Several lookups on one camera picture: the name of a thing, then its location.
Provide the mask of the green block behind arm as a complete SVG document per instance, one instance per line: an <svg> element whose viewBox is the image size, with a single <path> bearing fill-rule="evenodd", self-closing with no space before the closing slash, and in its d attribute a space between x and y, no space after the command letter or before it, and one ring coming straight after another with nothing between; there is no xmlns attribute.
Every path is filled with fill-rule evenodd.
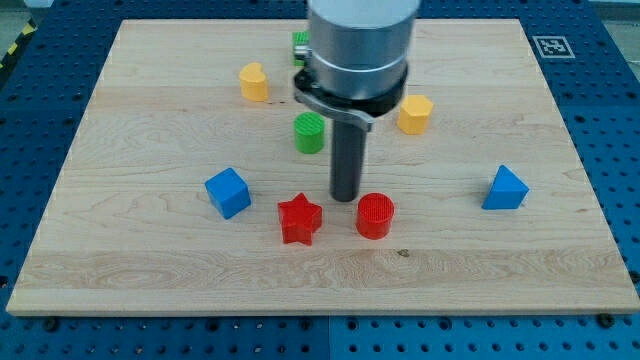
<svg viewBox="0 0 640 360"><path fill-rule="evenodd" d="M305 66L309 43L309 32L294 31L292 33L292 58L295 66Z"/></svg>

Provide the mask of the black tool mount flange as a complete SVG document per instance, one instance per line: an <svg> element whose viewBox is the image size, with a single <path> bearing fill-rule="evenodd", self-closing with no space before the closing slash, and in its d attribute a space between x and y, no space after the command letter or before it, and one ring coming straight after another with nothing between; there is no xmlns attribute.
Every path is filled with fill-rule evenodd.
<svg viewBox="0 0 640 360"><path fill-rule="evenodd" d="M405 68L400 79L386 93L356 100L342 98L322 89L312 71L303 67L293 77L294 99L321 115L370 132L375 118L389 113L402 100L407 78L408 68Z"/></svg>

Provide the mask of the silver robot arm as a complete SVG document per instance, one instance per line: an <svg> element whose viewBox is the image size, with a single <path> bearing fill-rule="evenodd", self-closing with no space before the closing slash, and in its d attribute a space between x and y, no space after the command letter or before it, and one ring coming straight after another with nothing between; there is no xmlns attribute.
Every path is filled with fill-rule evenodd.
<svg viewBox="0 0 640 360"><path fill-rule="evenodd" d="M402 99L420 0L311 0L294 98L333 121L330 195L357 198L366 138Z"/></svg>

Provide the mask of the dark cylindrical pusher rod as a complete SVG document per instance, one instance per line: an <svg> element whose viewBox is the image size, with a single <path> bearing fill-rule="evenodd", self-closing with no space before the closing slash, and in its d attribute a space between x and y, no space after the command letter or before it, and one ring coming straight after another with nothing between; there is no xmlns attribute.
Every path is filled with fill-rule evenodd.
<svg viewBox="0 0 640 360"><path fill-rule="evenodd" d="M334 120L332 129L330 194L339 202L351 202L359 193L367 132Z"/></svg>

